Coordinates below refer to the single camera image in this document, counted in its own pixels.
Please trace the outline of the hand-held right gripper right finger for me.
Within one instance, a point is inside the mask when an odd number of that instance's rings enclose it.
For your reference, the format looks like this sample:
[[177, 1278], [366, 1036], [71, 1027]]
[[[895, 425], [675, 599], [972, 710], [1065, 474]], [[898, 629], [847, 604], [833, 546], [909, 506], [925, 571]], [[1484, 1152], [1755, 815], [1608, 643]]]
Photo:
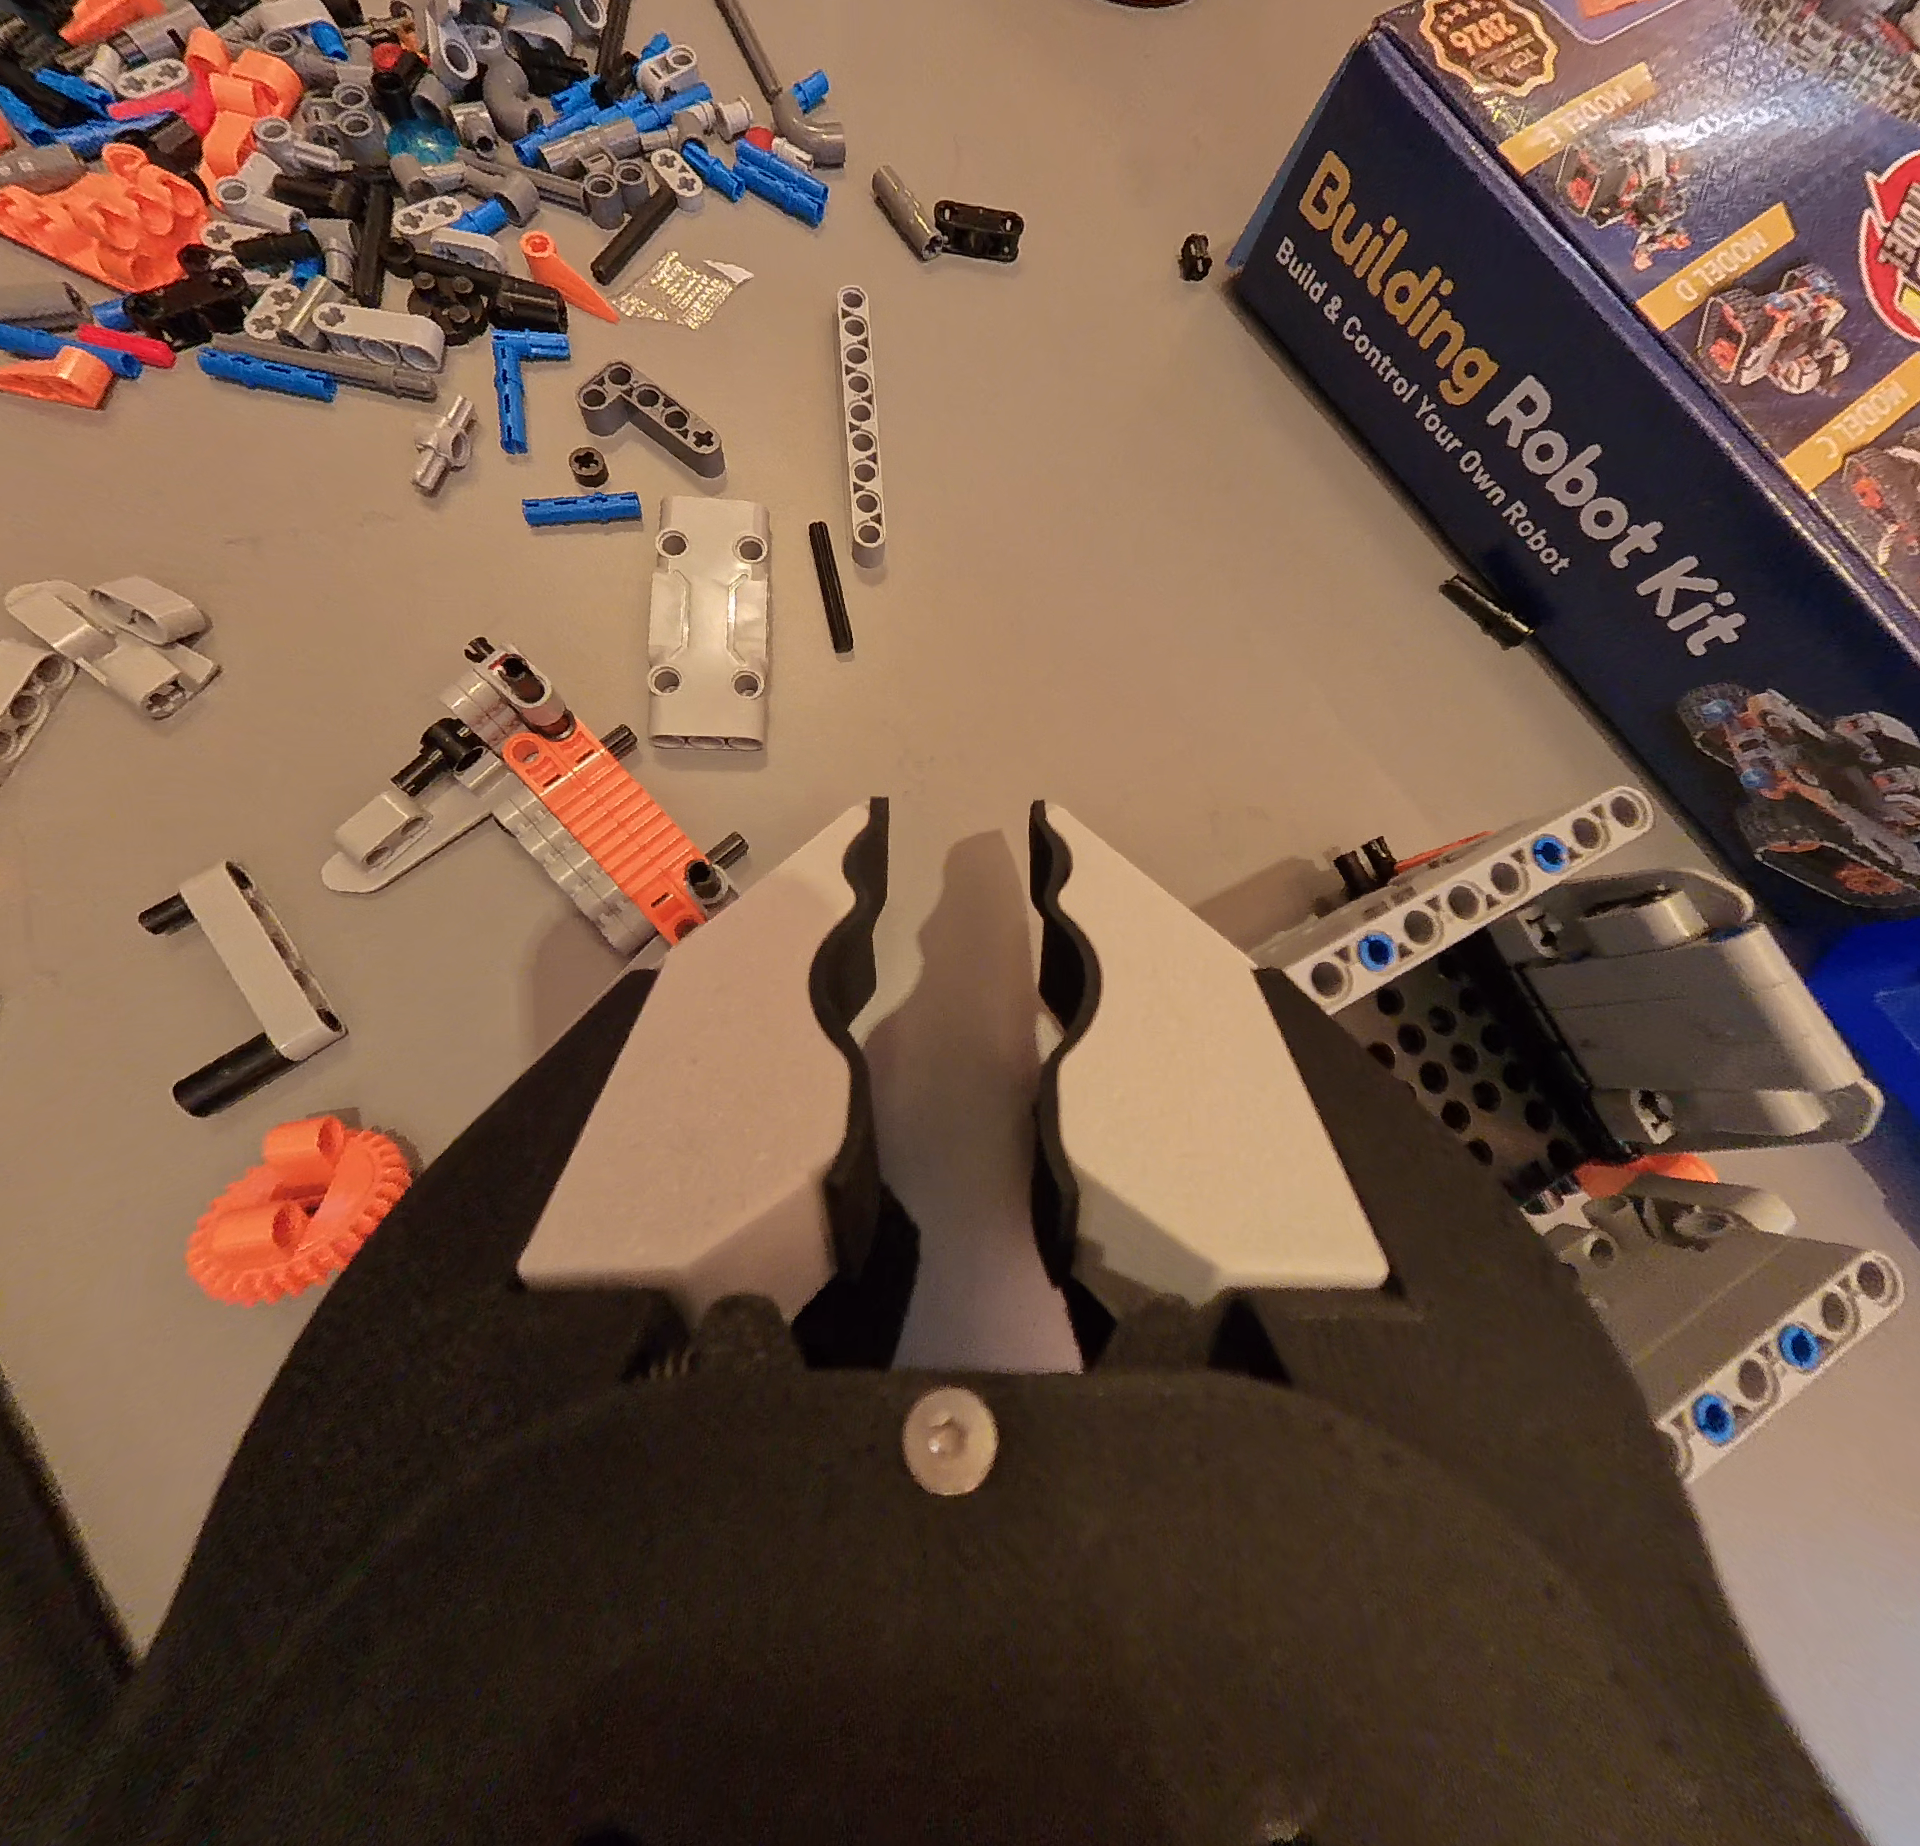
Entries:
[[1388, 1258], [1251, 963], [1059, 803], [1029, 808], [1030, 1224], [1082, 1356], [1153, 1302], [1375, 1288]]

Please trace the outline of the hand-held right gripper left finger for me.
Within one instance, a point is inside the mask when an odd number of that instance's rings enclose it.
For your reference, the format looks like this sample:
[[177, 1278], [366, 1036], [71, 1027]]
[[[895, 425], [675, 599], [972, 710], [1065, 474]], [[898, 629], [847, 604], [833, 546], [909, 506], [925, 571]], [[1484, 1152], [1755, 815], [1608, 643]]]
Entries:
[[839, 815], [676, 946], [519, 1258], [528, 1287], [639, 1284], [686, 1325], [768, 1300], [811, 1364], [883, 1370], [915, 1221], [879, 1172], [853, 1022], [876, 992], [889, 805]]

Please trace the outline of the orange gear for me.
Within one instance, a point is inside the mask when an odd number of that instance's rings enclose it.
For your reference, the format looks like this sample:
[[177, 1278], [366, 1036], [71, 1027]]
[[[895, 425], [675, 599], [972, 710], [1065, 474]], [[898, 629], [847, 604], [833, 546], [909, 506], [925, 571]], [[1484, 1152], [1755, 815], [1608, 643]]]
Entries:
[[285, 1122], [196, 1220], [187, 1271], [231, 1306], [299, 1294], [355, 1256], [412, 1177], [397, 1139], [332, 1114]]

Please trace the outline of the long grey holed beam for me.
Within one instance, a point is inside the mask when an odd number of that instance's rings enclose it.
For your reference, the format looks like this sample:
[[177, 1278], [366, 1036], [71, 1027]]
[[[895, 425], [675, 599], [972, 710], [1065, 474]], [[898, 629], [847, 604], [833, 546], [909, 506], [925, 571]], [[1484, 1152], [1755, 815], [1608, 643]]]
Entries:
[[872, 318], [861, 288], [851, 282], [838, 288], [835, 330], [851, 546], [858, 565], [880, 567], [886, 534], [876, 420], [876, 369]]

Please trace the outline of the pile of building pieces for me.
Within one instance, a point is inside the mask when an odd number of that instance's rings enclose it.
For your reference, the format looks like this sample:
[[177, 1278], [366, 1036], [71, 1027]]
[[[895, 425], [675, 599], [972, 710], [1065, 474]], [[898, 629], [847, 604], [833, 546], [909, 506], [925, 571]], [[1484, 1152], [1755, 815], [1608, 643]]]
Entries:
[[824, 221], [827, 77], [721, 96], [633, 0], [3, 0], [3, 395], [101, 410], [181, 353], [225, 385], [430, 401], [522, 378], [707, 197]]

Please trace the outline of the orange grey tread assembly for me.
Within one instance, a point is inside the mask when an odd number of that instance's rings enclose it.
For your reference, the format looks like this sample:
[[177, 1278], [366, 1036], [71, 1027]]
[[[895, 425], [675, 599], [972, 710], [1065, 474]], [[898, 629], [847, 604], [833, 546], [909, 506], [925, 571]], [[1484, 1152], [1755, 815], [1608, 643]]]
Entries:
[[728, 860], [701, 852], [621, 765], [632, 740], [592, 734], [514, 648], [474, 639], [419, 750], [333, 830], [323, 884], [369, 893], [492, 822], [619, 951], [678, 943], [735, 896]]

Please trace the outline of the partly built robot model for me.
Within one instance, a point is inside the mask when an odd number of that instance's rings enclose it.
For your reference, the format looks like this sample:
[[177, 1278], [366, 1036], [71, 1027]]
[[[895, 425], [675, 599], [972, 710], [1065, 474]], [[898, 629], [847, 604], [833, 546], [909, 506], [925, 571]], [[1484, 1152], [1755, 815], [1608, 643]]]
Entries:
[[1883, 1098], [1753, 899], [1626, 866], [1629, 783], [1404, 863], [1248, 948], [1356, 1038], [1528, 1214], [1629, 1362], [1683, 1482], [1899, 1310], [1876, 1249], [1796, 1233], [1706, 1155], [1852, 1144]]

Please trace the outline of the grey crank beam black pins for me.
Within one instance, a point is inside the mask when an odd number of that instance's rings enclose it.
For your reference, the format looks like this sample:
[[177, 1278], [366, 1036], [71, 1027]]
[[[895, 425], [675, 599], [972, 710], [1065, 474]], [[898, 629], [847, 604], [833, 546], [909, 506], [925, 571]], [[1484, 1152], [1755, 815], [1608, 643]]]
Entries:
[[225, 860], [136, 914], [163, 936], [196, 927], [246, 1000], [256, 1032], [174, 1084], [176, 1105], [209, 1116], [346, 1038], [319, 980], [238, 862]]

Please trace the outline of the grey rectangular panel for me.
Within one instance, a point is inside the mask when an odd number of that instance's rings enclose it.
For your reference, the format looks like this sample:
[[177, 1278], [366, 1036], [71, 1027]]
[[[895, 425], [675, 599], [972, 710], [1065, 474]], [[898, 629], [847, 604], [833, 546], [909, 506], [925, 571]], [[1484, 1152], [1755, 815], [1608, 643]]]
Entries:
[[759, 753], [768, 675], [764, 506], [668, 496], [655, 550], [646, 625], [651, 743]]

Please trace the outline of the short black pin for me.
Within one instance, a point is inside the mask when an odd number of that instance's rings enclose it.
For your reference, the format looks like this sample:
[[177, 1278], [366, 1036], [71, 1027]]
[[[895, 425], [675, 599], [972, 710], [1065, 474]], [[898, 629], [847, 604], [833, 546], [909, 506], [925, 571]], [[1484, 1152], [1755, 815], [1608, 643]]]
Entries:
[[1452, 572], [1438, 585], [1439, 595], [1479, 632], [1493, 641], [1502, 651], [1517, 649], [1533, 641], [1533, 629], [1502, 604], [1484, 585], [1466, 572]]

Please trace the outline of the blue plastic bin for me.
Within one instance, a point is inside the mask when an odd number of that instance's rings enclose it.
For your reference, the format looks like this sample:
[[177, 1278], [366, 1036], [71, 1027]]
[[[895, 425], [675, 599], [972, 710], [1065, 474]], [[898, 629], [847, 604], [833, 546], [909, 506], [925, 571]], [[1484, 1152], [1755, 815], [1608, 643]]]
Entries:
[[1917, 920], [1844, 933], [1808, 987], [1878, 1087], [1917, 1114]]

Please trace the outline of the dark grey angled beam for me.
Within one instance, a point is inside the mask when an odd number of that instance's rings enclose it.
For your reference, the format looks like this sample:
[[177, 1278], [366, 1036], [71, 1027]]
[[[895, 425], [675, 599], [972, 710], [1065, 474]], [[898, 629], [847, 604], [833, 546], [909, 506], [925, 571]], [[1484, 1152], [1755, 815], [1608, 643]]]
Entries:
[[598, 437], [632, 427], [694, 475], [726, 474], [723, 444], [707, 417], [630, 361], [610, 361], [577, 390], [585, 428]]

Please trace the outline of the grey beam assembly orange end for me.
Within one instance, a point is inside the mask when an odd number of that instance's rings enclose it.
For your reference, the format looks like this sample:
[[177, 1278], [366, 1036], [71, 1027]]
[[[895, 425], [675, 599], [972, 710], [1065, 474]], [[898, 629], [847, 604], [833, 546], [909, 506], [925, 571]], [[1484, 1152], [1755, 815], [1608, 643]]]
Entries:
[[82, 588], [66, 580], [14, 585], [3, 611], [26, 631], [1, 641], [1, 777], [9, 779], [83, 675], [152, 720], [177, 713], [219, 677], [196, 651], [205, 613], [146, 577]]

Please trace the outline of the blue robot kit box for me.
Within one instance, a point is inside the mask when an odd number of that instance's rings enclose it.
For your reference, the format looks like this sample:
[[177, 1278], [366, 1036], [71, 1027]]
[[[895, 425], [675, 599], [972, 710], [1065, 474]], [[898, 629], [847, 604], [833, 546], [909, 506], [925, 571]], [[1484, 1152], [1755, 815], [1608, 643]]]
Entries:
[[1916, 917], [1916, 0], [1409, 0], [1236, 293], [1788, 927]]

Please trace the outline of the dark grey axle rod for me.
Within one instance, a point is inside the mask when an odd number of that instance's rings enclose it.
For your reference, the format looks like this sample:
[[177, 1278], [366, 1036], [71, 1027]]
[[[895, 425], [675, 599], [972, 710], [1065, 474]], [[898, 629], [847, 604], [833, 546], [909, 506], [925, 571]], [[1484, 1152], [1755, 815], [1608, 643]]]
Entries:
[[748, 11], [739, 0], [713, 0], [713, 5], [721, 14], [728, 31], [732, 34], [732, 41], [739, 47], [760, 96], [767, 100], [767, 108], [777, 122], [786, 84], [781, 81], [773, 59], [768, 58], [763, 38], [753, 30]]

